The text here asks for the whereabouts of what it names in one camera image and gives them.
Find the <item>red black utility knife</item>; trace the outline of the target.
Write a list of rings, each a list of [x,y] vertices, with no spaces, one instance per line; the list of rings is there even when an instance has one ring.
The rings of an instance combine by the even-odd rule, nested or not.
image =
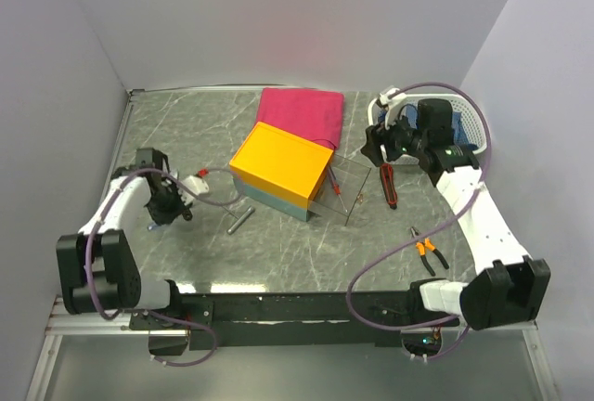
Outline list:
[[[398,196],[394,186],[394,169],[389,163],[380,166],[380,180],[384,198],[392,210],[397,209]]]

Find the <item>grey T-handle socket wrench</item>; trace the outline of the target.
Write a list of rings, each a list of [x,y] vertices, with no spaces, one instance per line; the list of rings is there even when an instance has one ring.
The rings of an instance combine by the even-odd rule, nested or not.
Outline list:
[[[226,230],[228,235],[233,235],[255,213],[255,208],[248,206],[241,214],[236,214],[227,207],[225,207],[225,211],[234,218],[233,224]]]

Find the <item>clear acrylic drawer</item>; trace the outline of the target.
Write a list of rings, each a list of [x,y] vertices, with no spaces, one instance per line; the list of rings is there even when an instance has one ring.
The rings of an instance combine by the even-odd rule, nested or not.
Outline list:
[[[334,193],[328,178],[328,168],[331,167],[337,177],[342,192],[345,211]],[[308,212],[314,217],[341,226],[346,226],[356,205],[361,200],[361,192],[370,174],[370,168],[358,162],[334,154],[323,181],[316,195],[309,204]]]

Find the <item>orange drawer box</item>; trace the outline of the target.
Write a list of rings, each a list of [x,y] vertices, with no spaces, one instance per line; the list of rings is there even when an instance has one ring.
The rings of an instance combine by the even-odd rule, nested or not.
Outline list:
[[[229,162],[248,197],[306,222],[333,150],[258,122]]]

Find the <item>orange handled pliers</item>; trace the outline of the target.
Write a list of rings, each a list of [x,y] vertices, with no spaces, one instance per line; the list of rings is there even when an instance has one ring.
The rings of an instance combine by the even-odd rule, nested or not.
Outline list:
[[[417,248],[420,260],[424,268],[432,277],[435,277],[436,273],[427,259],[427,252],[431,252],[439,260],[439,262],[445,270],[448,270],[450,268],[449,263],[444,257],[444,255],[435,245],[433,245],[429,238],[424,238],[420,241],[417,241],[415,246]]]

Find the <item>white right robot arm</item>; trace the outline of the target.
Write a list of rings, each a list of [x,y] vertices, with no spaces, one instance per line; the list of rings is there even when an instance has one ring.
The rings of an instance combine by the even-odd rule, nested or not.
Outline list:
[[[446,278],[416,281],[407,291],[407,317],[429,324],[438,313],[458,317],[474,330],[536,319],[551,278],[543,259],[533,259],[514,237],[484,183],[486,166],[475,149],[459,144],[447,95],[420,95],[417,120],[406,116],[406,94],[379,97],[384,114],[366,130],[361,149],[376,166],[401,156],[418,161],[451,208],[471,249],[476,276],[468,282]]]

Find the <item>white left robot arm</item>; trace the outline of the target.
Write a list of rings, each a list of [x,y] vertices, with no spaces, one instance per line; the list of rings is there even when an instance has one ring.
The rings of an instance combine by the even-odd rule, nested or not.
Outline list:
[[[62,299],[70,314],[97,310],[87,279],[92,276],[104,310],[151,310],[152,318],[166,329],[182,322],[185,307],[176,299],[175,284],[143,278],[127,238],[142,212],[148,212],[156,226],[170,225],[178,217],[190,220],[196,197],[209,192],[203,178],[163,175],[169,172],[166,154],[138,149],[131,165],[113,173],[108,194],[91,220],[77,233],[58,239]]]

